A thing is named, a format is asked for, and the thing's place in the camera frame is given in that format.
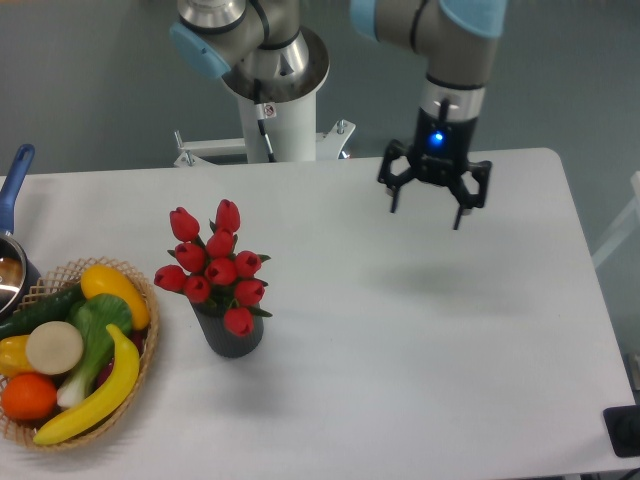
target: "black vase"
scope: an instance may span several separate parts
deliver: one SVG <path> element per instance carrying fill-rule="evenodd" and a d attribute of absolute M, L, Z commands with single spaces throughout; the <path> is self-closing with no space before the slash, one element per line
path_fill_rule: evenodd
<path fill-rule="evenodd" d="M 192 303 L 193 311 L 198 318 L 204 338 L 211 349 L 218 355 L 227 358 L 238 358 L 253 351 L 262 340 L 264 322 L 262 317 L 253 317 L 253 331 L 239 337 L 224 328 L 225 309 L 210 307 L 203 303 Z"/>

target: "orange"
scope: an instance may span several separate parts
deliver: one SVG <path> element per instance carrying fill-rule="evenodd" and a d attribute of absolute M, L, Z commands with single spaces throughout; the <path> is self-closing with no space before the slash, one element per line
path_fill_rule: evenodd
<path fill-rule="evenodd" d="M 25 373 L 9 381 L 0 406 L 13 420 L 39 420 L 53 411 L 56 401 L 56 387 L 49 377 Z"/>

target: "metal pot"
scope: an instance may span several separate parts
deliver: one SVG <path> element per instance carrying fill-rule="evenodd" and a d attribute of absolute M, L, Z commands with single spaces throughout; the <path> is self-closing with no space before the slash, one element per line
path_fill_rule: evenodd
<path fill-rule="evenodd" d="M 11 237 L 16 198 L 34 154 L 33 145 L 18 149 L 0 190 L 0 321 L 13 313 L 40 277 L 23 248 Z"/>

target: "red tulip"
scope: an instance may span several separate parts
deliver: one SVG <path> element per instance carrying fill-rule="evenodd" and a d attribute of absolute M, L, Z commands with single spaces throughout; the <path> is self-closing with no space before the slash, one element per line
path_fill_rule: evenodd
<path fill-rule="evenodd" d="M 181 242 L 191 242 L 200 233 L 198 221 L 182 207 L 178 207 L 169 213 L 169 221 L 171 222 L 173 234 Z"/>
<path fill-rule="evenodd" d="M 238 270 L 238 276 L 242 278 L 251 278 L 255 273 L 260 270 L 262 262 L 253 252 L 240 252 L 235 260 L 236 270 Z"/>
<path fill-rule="evenodd" d="M 211 258 L 228 256 L 233 251 L 233 234 L 227 229 L 216 229 L 206 248 Z"/>
<path fill-rule="evenodd" d="M 230 308 L 224 314 L 224 328 L 234 335 L 245 337 L 253 332 L 253 315 L 244 307 Z"/>
<path fill-rule="evenodd" d="M 228 258 L 214 259 L 204 275 L 213 285 L 230 285 L 238 278 L 236 267 Z"/>
<path fill-rule="evenodd" d="M 193 243 L 181 243 L 176 247 L 176 260 L 188 272 L 201 272 L 206 256 L 204 250 Z"/>
<path fill-rule="evenodd" d="M 184 284 L 184 294 L 191 303 L 202 303 L 209 298 L 211 293 L 211 285 L 207 279 L 201 275 L 194 275 L 187 278 Z"/>
<path fill-rule="evenodd" d="M 240 228 L 240 212 L 235 203 L 222 200 L 216 212 L 216 228 L 226 228 L 235 233 Z"/>
<path fill-rule="evenodd" d="M 178 265 L 167 265 L 156 272 L 153 283 L 170 292 L 180 292 L 187 276 Z"/>
<path fill-rule="evenodd" d="M 255 305 L 264 295 L 264 286 L 258 280 L 243 280 L 236 285 L 233 296 L 236 297 L 240 305 Z"/>

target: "bok choy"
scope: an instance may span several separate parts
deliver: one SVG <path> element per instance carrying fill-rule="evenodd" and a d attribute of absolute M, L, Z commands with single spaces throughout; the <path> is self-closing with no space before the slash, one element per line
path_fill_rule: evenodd
<path fill-rule="evenodd" d="M 113 357 L 114 345 L 107 325 L 116 325 L 127 336 L 132 328 L 127 303 L 109 294 L 97 295 L 82 306 L 74 305 L 67 321 L 80 331 L 84 353 L 58 389 L 58 405 L 65 409 L 89 396 L 100 370 Z"/>

